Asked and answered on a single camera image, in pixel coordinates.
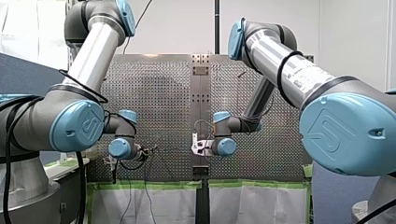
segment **black tube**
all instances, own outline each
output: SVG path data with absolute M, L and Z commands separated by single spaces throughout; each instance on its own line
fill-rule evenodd
M 84 160 L 82 159 L 81 152 L 76 152 L 77 161 L 78 161 L 78 169 L 79 169 L 79 187 L 80 187 L 80 199 L 79 199 L 79 209 L 78 209 L 78 217 L 76 222 L 78 224 L 84 223 L 84 215 L 85 215 L 85 201 L 86 201 L 86 183 L 85 183 L 85 166 Z
M 220 0 L 215 0 L 215 54 L 220 54 Z

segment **light blue joint cap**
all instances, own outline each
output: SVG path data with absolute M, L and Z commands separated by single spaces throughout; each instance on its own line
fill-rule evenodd
M 224 119 L 227 119 L 231 116 L 230 112 L 228 111 L 220 111 L 213 114 L 213 122 L 217 123 Z
M 131 145 L 123 138 L 116 138 L 108 146 L 108 153 L 116 159 L 128 160 L 131 156 Z
M 14 98 L 28 96 L 30 94 L 0 94 L 0 103 L 3 101 L 12 100 Z
M 220 156 L 231 156 L 236 151 L 236 143 L 232 138 L 223 138 L 218 144 L 218 153 Z
M 231 29 L 230 36 L 228 38 L 228 57 L 232 60 L 239 60 L 241 57 L 243 32 L 244 30 L 241 21 L 236 22 Z
M 133 123 L 137 123 L 137 114 L 133 110 L 120 110 L 119 114 Z
M 375 176 L 396 171 L 396 114 L 367 96 L 321 96 L 304 110 L 300 133 L 309 155 L 340 175 Z
M 49 142 L 60 152 L 82 151 L 92 147 L 104 128 L 103 108 L 94 101 L 80 100 L 67 106 L 52 122 Z
M 122 23 L 124 24 L 124 27 L 126 29 L 126 35 L 134 36 L 134 13 L 132 12 L 131 5 L 129 5 L 127 0 L 118 0 L 117 5 L 119 6 Z

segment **robotic arm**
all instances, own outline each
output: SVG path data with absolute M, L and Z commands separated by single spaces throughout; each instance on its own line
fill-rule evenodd
M 15 223 L 60 222 L 42 221 L 38 218 L 46 215 L 34 212 L 36 204 L 43 206 L 53 198 L 48 194 L 59 189 L 49 183 L 39 151 L 80 152 L 96 144 L 103 133 L 114 133 L 109 146 L 114 158 L 143 160 L 147 155 L 134 143 L 136 113 L 121 110 L 105 116 L 100 105 L 106 103 L 99 92 L 115 50 L 126 36 L 134 36 L 128 3 L 79 2 L 67 14 L 64 35 L 78 54 L 69 72 L 61 72 L 66 76 L 62 83 L 52 86 L 44 98 L 0 95 L 0 178 L 6 186 L 2 195 L 6 223 L 11 223 L 7 210 Z M 46 207 L 59 207 L 59 202 L 52 202 Z
M 395 98 L 355 77 L 334 77 L 295 50 L 295 37 L 284 26 L 245 20 L 233 26 L 230 58 L 263 76 L 241 118 L 224 111 L 214 115 L 213 154 L 233 154 L 231 134 L 257 130 L 277 87 L 285 101 L 300 110 L 302 142 L 320 165 L 341 175 L 395 172 Z

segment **perforated metal panel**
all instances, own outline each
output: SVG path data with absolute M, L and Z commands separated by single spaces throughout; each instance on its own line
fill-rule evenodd
M 191 55 L 118 55 L 102 87 L 102 94 L 109 99 L 105 109 L 137 112 L 136 143 L 145 147 L 158 145 L 152 162 L 147 162 L 148 179 L 191 180 L 191 131 L 195 122 L 191 115 L 197 117 L 195 114 L 201 113 L 199 118 L 212 118 L 214 112 L 222 110 L 240 115 L 260 78 L 243 63 L 211 55 L 210 74 L 197 80 L 192 74 L 191 58 Z M 211 83 L 202 78 L 210 78 Z M 200 104 L 210 104 L 210 110 L 197 104 L 197 96 L 192 98 L 200 90 L 201 95 L 210 98 Z M 234 134 L 236 154 L 226 159 L 209 158 L 212 160 L 209 177 L 303 180 L 302 165 L 311 159 L 301 145 L 298 117 L 298 110 L 287 105 L 276 91 L 273 107 L 262 120 L 262 130 L 249 136 Z M 113 136 L 104 136 L 87 153 L 92 159 L 88 166 L 89 181 L 111 179 L 103 158 L 108 156 L 107 147 L 112 139 Z M 200 159 L 198 162 L 206 163 L 205 158 Z M 125 163 L 130 167 L 138 164 Z M 119 178 L 143 178 L 143 168 L 133 172 L 119 170 Z
M 132 109 L 137 113 L 136 143 L 144 147 L 158 146 L 147 162 L 148 179 L 191 180 L 189 56 L 117 55 L 107 73 L 102 94 L 109 103 L 105 109 L 118 112 Z M 113 136 L 102 140 L 87 155 L 89 181 L 111 179 L 107 147 Z M 136 167 L 138 162 L 126 161 Z M 119 178 L 142 179 L 144 168 L 137 171 L 119 169 Z
M 234 116 L 241 115 L 260 75 L 224 56 L 213 56 L 211 62 L 211 113 L 229 111 Z M 236 153 L 231 158 L 214 159 L 210 178 L 302 180 L 302 165 L 311 159 L 301 144 L 298 120 L 299 111 L 275 90 L 273 106 L 262 118 L 262 130 L 250 135 L 233 134 Z

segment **white paper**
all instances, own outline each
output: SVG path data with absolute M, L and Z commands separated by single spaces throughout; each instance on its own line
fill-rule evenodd
M 2 34 L 28 36 L 36 35 L 37 30 L 36 1 L 8 1 L 7 20 Z
M 0 52 L 66 69 L 64 19 L 64 0 L 0 0 Z
M 37 1 L 38 59 L 37 62 L 56 69 L 67 69 L 68 53 L 64 42 L 64 1 Z
M 36 62 L 38 58 L 38 36 L 1 34 L 2 52 L 26 61 Z

